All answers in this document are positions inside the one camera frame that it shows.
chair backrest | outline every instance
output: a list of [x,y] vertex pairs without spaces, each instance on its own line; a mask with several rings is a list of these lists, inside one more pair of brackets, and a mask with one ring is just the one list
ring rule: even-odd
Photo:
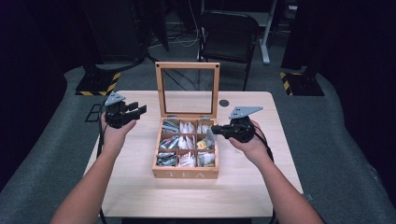
[[215,29],[257,35],[260,29],[257,21],[249,15],[213,10],[205,11],[198,23],[209,32]]

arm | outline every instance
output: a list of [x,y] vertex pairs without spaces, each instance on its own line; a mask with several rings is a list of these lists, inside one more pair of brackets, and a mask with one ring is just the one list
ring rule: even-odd
[[106,130],[103,151],[64,199],[51,223],[94,223],[98,218],[116,158],[126,134],[136,125],[136,121],[132,120],[122,128],[114,129],[106,127],[105,116],[101,119],[102,130]]
[[[264,138],[259,130],[256,129],[256,133]],[[317,211],[271,161],[264,144],[257,136],[247,143],[230,138],[230,143],[243,151],[262,173],[279,223],[323,223]]]

box lid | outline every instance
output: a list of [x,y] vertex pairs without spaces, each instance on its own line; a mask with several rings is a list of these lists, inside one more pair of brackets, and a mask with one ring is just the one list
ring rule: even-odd
[[156,62],[163,118],[208,118],[218,113],[219,63]]

black circular grommet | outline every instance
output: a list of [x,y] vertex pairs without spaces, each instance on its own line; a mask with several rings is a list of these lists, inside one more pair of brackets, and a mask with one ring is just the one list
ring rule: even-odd
[[219,101],[219,105],[221,105],[221,106],[228,106],[230,104],[230,102],[228,102],[228,100],[220,100]]

forearm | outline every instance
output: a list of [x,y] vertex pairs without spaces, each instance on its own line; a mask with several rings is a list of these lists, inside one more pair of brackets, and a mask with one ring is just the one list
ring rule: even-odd
[[116,157],[102,153],[73,188],[51,223],[94,223],[98,217]]
[[322,223],[316,210],[270,160],[258,168],[280,223]]

